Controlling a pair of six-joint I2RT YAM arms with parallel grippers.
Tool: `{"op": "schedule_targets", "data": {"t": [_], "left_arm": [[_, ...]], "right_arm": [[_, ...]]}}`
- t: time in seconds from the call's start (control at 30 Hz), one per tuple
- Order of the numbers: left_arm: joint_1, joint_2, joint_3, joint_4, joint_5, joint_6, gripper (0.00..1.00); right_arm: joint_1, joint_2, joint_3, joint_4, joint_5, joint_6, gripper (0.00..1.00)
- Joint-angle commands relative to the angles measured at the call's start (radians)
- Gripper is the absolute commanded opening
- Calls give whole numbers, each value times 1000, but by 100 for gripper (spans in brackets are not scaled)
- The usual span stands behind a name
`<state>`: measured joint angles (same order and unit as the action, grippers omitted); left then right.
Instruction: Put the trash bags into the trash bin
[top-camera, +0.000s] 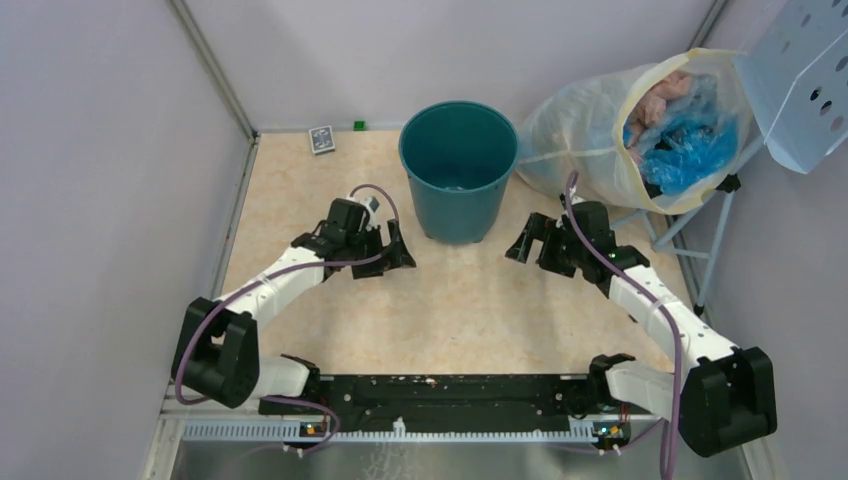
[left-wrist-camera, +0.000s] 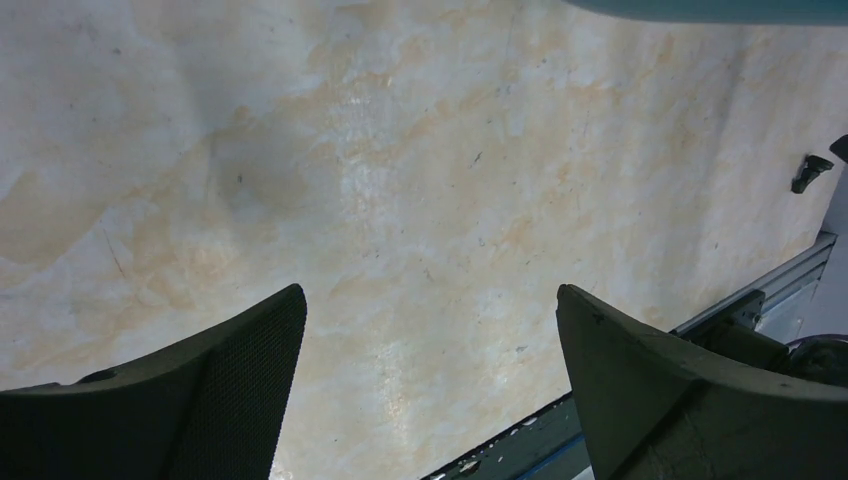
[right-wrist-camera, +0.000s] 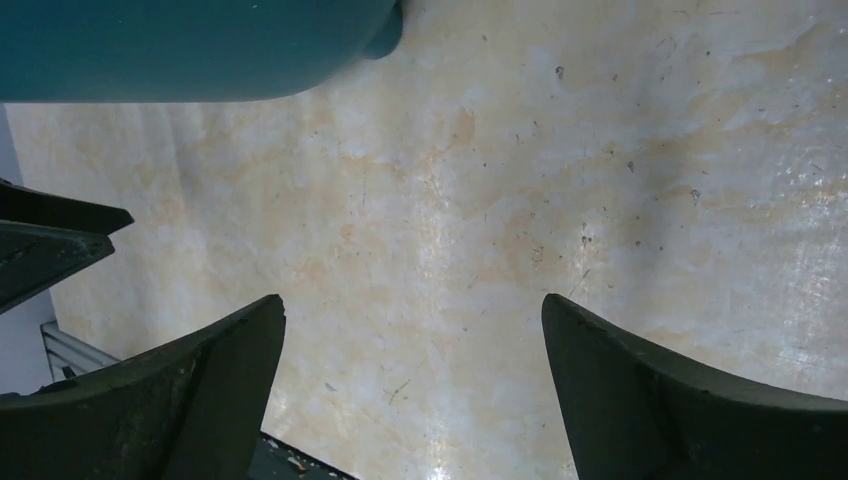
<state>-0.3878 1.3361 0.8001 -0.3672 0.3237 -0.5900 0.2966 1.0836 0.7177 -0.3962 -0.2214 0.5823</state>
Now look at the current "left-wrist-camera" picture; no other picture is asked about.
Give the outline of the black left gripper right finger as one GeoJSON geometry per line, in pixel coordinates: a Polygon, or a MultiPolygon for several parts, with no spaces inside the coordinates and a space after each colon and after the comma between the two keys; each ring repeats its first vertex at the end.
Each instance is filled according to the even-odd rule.
{"type": "Polygon", "coordinates": [[[724,318],[677,336],[557,292],[560,342],[598,479],[843,479],[847,339],[786,345],[724,318]]]}

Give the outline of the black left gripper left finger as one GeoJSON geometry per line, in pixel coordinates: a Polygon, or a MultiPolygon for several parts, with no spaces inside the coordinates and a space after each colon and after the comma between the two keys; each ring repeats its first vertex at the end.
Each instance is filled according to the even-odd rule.
{"type": "Polygon", "coordinates": [[[265,479],[307,320],[293,284],[73,384],[1,394],[5,479],[265,479]]]}

